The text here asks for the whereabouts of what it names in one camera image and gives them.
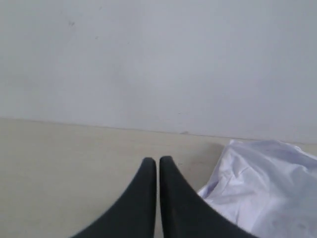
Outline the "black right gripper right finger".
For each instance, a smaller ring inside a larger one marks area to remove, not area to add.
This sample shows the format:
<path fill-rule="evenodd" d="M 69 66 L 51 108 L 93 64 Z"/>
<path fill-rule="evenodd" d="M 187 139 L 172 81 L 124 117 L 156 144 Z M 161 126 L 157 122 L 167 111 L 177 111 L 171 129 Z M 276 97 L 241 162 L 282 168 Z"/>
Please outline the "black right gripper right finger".
<path fill-rule="evenodd" d="M 160 213 L 165 238 L 253 238 L 192 189 L 171 156 L 159 160 Z"/>

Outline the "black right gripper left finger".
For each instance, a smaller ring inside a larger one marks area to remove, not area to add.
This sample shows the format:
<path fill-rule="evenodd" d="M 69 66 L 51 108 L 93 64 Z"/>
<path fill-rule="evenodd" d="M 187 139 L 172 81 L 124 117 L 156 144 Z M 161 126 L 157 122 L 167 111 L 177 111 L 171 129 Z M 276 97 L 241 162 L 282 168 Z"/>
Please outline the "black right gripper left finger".
<path fill-rule="evenodd" d="M 75 238 L 152 238 L 157 207 L 157 167 L 144 158 L 116 202 Z"/>

